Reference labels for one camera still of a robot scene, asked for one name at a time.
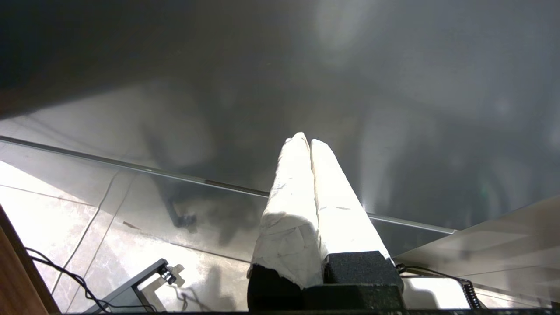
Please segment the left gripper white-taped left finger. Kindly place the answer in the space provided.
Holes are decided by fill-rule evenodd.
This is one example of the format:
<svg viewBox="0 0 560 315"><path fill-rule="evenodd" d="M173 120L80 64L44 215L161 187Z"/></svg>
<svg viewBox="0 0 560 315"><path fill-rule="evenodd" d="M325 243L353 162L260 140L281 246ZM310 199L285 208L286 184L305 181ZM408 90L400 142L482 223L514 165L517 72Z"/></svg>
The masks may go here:
<svg viewBox="0 0 560 315"><path fill-rule="evenodd" d="M304 133L286 139L248 269L251 312L300 310L323 284L311 152Z"/></svg>

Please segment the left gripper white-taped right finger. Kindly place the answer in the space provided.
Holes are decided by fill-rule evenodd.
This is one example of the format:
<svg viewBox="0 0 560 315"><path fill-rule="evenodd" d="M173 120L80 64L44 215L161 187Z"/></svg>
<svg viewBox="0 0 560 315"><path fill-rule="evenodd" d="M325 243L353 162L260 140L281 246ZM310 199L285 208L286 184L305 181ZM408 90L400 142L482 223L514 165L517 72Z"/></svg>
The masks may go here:
<svg viewBox="0 0 560 315"><path fill-rule="evenodd" d="M330 147L312 140L323 285L312 307L402 307L403 281Z"/></svg>

